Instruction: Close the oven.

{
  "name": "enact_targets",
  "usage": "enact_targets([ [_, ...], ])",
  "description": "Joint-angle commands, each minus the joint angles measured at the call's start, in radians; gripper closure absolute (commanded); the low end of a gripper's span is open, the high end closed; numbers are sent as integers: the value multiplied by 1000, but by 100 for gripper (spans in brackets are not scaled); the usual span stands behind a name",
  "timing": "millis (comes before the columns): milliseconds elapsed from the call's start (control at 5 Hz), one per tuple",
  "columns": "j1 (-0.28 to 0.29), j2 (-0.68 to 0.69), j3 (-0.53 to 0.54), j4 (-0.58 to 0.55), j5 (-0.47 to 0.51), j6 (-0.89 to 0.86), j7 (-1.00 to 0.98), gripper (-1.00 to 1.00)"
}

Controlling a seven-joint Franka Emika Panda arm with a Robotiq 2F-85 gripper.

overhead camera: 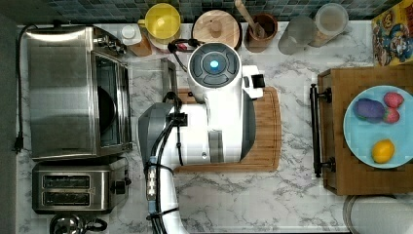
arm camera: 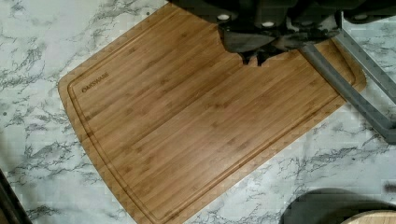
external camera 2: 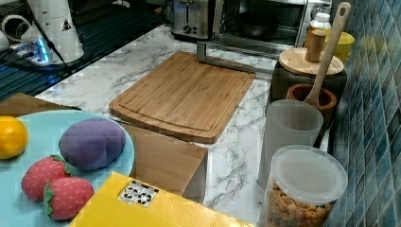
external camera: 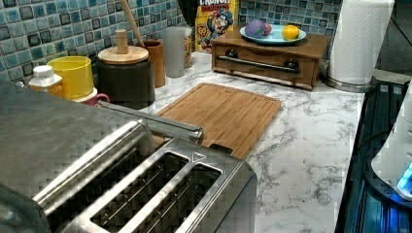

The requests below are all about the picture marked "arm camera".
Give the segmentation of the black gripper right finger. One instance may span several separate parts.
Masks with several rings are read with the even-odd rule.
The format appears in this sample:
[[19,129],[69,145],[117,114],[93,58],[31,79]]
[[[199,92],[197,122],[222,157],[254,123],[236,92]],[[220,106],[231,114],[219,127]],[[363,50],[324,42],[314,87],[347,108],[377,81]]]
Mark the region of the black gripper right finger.
[[261,66],[268,59],[281,53],[320,43],[338,35],[340,32],[341,28],[339,26],[331,28],[307,27],[299,31],[288,28],[264,28],[262,34],[269,35],[274,40],[256,49],[257,65]]

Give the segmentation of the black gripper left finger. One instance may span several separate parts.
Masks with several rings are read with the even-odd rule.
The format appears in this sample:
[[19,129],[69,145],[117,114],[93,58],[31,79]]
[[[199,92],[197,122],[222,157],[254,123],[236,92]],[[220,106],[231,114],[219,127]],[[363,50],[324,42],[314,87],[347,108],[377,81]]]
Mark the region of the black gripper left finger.
[[219,38],[223,47],[231,53],[238,54],[243,65],[248,65],[252,58],[257,59],[257,65],[262,65],[272,57],[273,51],[267,45],[275,40],[274,37],[261,34],[248,34],[222,27],[218,28]]

